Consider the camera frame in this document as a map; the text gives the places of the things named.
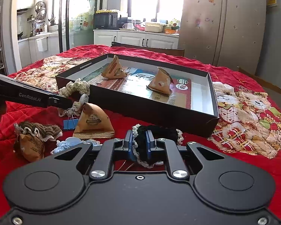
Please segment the black lace scrunchie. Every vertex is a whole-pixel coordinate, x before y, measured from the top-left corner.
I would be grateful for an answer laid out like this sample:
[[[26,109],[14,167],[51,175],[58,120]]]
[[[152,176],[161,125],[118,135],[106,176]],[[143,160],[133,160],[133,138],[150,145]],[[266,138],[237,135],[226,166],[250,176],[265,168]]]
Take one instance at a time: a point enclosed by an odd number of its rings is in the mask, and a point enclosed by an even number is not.
[[[182,145],[184,140],[179,129],[140,124],[132,127],[132,153],[139,165],[147,169],[163,165],[163,161],[153,160],[151,153],[158,148],[157,139],[163,138],[170,139],[177,145]]]

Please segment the Chinese history book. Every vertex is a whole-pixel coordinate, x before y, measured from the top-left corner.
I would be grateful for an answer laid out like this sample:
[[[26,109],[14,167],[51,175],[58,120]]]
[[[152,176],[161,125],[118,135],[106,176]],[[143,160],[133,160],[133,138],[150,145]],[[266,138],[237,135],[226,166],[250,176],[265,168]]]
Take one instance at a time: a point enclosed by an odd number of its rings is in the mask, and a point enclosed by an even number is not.
[[[189,78],[172,75],[173,84],[170,85],[171,95],[167,96],[147,88],[155,77],[155,72],[134,67],[123,67],[124,72],[127,73],[127,77],[121,79],[107,79],[101,76],[101,73],[106,67],[107,65],[105,64],[83,77],[83,80],[91,85],[167,103],[177,107],[191,108],[191,79]]]

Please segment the silver refrigerator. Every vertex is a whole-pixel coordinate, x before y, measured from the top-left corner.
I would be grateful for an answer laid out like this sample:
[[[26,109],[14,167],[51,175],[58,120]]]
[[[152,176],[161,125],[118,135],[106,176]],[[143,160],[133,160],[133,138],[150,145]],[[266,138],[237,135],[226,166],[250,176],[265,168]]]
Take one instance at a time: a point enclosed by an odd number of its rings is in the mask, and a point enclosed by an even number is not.
[[[184,0],[178,47],[204,64],[255,74],[266,0]]]

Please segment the black microwave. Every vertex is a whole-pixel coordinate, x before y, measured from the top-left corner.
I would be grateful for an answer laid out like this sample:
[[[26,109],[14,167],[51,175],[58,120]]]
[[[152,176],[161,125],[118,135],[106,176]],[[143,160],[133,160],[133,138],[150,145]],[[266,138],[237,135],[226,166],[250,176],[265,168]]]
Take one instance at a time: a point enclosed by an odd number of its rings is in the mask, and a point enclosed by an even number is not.
[[[104,12],[94,14],[95,29],[117,29],[118,12]]]

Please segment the cream crochet scrunchie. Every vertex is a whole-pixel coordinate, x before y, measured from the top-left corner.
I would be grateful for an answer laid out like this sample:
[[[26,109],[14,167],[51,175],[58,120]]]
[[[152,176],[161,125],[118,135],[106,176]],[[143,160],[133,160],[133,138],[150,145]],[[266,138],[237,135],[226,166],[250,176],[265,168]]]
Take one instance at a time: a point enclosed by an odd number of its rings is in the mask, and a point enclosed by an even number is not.
[[[74,82],[69,82],[59,90],[60,97],[71,100],[69,107],[58,108],[59,117],[80,116],[83,105],[89,101],[90,84],[78,78]]]

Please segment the beige plastic tub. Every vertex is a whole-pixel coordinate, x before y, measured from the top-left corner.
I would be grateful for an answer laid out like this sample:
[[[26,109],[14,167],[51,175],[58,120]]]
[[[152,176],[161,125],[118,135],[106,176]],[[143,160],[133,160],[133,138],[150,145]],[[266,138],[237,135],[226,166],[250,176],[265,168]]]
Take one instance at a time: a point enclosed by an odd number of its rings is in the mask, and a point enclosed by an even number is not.
[[[166,24],[158,22],[145,22],[145,31],[152,33],[162,33]]]

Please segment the black shallow cardboard box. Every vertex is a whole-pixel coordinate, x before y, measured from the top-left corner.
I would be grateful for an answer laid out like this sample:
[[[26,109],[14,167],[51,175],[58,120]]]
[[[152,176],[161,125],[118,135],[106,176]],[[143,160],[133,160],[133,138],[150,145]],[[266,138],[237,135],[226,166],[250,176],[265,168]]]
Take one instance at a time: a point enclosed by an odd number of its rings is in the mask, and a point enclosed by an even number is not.
[[[201,137],[212,134],[219,121],[219,111],[209,73],[119,55],[119,63],[127,77],[108,80],[101,73],[113,57],[113,54],[104,54],[58,74],[58,88],[76,79],[85,80],[90,85],[90,102],[103,109]],[[164,69],[173,79],[169,96],[148,88],[159,69]]]

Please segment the brown pyramid packet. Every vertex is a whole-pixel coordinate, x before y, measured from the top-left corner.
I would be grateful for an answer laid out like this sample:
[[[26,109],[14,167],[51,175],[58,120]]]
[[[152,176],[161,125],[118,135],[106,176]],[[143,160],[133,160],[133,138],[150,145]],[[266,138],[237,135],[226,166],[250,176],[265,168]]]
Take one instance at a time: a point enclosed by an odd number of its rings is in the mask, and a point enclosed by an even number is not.
[[[170,85],[173,84],[173,79],[170,74],[161,67],[158,67],[158,72],[147,86],[152,91],[159,92],[164,95],[171,95]]]
[[[101,73],[101,76],[107,79],[121,79],[127,77],[127,73],[124,72],[117,55],[114,55],[113,60]]]

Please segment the brown crochet scrunchie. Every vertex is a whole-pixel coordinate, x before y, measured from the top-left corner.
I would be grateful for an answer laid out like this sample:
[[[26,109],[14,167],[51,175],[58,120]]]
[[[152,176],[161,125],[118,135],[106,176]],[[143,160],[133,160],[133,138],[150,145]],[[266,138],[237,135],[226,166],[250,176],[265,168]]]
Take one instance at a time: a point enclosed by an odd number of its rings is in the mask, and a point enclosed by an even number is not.
[[[32,135],[43,142],[56,141],[63,135],[62,129],[57,125],[52,124],[43,125],[40,123],[23,121],[19,124],[15,123],[14,128],[17,135]]]

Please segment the red bear quilt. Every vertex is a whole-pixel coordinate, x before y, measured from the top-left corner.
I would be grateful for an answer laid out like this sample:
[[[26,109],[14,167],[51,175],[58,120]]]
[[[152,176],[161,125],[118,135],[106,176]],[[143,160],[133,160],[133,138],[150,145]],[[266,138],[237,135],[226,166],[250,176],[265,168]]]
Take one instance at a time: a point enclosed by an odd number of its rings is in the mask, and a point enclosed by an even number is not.
[[[220,119],[208,139],[184,133],[184,140],[225,152],[269,172],[276,183],[269,209],[281,219],[281,110],[252,78],[226,67],[215,67],[181,56],[104,45],[72,48],[58,54],[55,59],[39,60],[11,74],[11,78],[56,93],[57,74],[107,53],[157,60],[208,72],[214,84]],[[0,115],[0,217],[10,209],[2,190],[6,175],[27,164],[27,160],[15,148],[14,124],[22,121],[63,125],[63,118],[54,107],[7,103],[6,113]]]

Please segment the white mug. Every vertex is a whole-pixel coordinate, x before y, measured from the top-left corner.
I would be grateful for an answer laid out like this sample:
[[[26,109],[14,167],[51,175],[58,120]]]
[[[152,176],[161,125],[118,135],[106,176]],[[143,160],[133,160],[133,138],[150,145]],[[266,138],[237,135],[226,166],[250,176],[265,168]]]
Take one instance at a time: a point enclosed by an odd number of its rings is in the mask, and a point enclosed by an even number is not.
[[[125,23],[122,26],[123,29],[128,29],[128,30],[134,30],[134,25],[133,23]]]

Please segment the light blue scrunchie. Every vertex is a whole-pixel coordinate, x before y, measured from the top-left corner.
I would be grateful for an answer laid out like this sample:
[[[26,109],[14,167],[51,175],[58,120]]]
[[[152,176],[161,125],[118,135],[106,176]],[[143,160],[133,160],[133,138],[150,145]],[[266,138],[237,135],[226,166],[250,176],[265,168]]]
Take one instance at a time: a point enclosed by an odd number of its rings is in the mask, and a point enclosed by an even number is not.
[[[102,144],[99,141],[88,139],[81,140],[77,137],[69,137],[65,141],[56,141],[56,148],[51,151],[51,155],[57,154],[66,149],[72,148],[78,144],[92,144],[93,146],[101,146]]]

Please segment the blue binder clip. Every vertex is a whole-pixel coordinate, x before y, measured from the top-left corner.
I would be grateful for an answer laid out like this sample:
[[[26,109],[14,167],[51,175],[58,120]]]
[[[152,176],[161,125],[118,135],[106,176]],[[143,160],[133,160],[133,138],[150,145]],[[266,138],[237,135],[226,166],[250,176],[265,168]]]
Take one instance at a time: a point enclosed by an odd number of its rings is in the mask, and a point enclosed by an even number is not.
[[[75,130],[78,124],[78,118],[74,117],[74,110],[69,108],[66,110],[66,115],[68,116],[67,120],[63,121],[63,129],[65,131]]]

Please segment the white kitchen cabinet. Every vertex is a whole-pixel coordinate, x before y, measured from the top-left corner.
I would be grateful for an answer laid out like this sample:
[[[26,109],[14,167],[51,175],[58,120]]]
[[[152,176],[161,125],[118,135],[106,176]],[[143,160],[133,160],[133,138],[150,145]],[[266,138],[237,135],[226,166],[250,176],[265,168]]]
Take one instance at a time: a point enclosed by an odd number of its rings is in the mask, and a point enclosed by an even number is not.
[[[155,47],[165,49],[177,49],[178,34],[153,33],[147,31],[94,29],[94,44],[111,46],[112,42],[123,44]]]

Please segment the crumpled brown packet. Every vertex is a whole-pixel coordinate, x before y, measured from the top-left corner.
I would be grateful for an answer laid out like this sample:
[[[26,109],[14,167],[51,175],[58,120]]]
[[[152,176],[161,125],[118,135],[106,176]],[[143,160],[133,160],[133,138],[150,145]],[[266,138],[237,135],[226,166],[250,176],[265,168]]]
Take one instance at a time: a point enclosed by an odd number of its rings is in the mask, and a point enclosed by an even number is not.
[[[20,134],[14,144],[15,153],[29,162],[35,162],[44,157],[44,143],[31,134]]]

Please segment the brown packet gold edge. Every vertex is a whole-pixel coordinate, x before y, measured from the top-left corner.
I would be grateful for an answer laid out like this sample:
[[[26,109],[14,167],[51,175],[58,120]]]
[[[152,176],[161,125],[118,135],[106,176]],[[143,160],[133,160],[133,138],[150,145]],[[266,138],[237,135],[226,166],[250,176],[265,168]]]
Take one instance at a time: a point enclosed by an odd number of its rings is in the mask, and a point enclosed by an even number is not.
[[[108,115],[99,106],[83,105],[83,111],[73,132],[73,137],[82,140],[112,138],[115,134]]]

